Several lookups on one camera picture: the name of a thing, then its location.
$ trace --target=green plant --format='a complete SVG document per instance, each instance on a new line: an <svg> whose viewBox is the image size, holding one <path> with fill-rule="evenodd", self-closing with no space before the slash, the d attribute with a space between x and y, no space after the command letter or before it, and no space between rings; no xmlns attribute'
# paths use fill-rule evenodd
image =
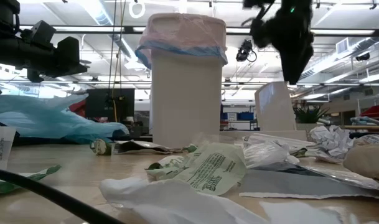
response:
<svg viewBox="0 0 379 224"><path fill-rule="evenodd" d="M302 124L315 124L328 112L328 110L328 108L322 110L320 107L315 108L314 110L310 110L309 108L307 108L307 110L294 108L294 114L296 114L296 118Z"/></svg>

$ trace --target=trash can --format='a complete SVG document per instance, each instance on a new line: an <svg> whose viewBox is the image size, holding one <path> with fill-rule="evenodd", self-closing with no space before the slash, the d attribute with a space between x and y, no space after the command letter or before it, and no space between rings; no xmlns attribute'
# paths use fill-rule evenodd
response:
<svg viewBox="0 0 379 224"><path fill-rule="evenodd" d="M181 148L198 133L219 134L226 25L195 14L155 14L136 50L152 70L153 141Z"/></svg>

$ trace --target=wooden table surface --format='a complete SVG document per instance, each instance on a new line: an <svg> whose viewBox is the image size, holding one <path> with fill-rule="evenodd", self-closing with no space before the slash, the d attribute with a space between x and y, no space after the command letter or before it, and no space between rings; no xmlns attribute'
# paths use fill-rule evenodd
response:
<svg viewBox="0 0 379 224"><path fill-rule="evenodd" d="M131 212L120 213L105 203L98 186L104 179L124 179L132 176L146 178L144 168L157 162L160 155L114 155L96 156L88 146L44 145L24 146L12 149L8 170L13 172L35 172L60 164L62 168L41 180L82 202L90 204L126 223L143 223ZM324 165L313 159L302 160L303 164ZM329 164L333 169L339 165ZM289 198L239 197L238 189L224 195L252 212L267 218L259 202L302 201L313 207L328 207L339 211L344 218L355 214L361 222L379 222L379 200L369 198L335 198L324 200L296 200ZM72 214L52 202L27 190L17 190L0 195L0 224L6 223L65 223L82 224Z"/></svg>

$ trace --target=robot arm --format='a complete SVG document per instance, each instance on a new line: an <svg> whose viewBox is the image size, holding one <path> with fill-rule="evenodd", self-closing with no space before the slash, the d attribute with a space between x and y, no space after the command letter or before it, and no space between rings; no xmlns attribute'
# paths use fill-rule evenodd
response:
<svg viewBox="0 0 379 224"><path fill-rule="evenodd" d="M20 30L19 13L16 0L0 0L0 63L18 70L27 68L32 82L43 81L40 74L55 78L87 71L80 65L77 39L67 37L55 48L50 43L55 34L53 27L40 21L31 30Z"/></svg>
<svg viewBox="0 0 379 224"><path fill-rule="evenodd" d="M250 35L257 47L272 44L276 48L281 55L284 81L294 85L314 55L314 35L310 32L312 0L282 0L275 16L265 22L262 18L273 3L274 0L244 0L243 7L261 8L251 22Z"/></svg>

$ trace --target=air vent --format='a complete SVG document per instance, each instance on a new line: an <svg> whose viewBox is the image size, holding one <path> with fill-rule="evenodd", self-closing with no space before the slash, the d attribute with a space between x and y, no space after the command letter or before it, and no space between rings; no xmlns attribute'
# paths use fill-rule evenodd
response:
<svg viewBox="0 0 379 224"><path fill-rule="evenodd" d="M373 89L372 88L365 90L365 96L372 96L372 95L373 95Z"/></svg>
<svg viewBox="0 0 379 224"><path fill-rule="evenodd" d="M349 39L346 38L342 41L340 41L339 43L336 44L336 52L338 54L341 54L343 52L346 52L349 50Z"/></svg>

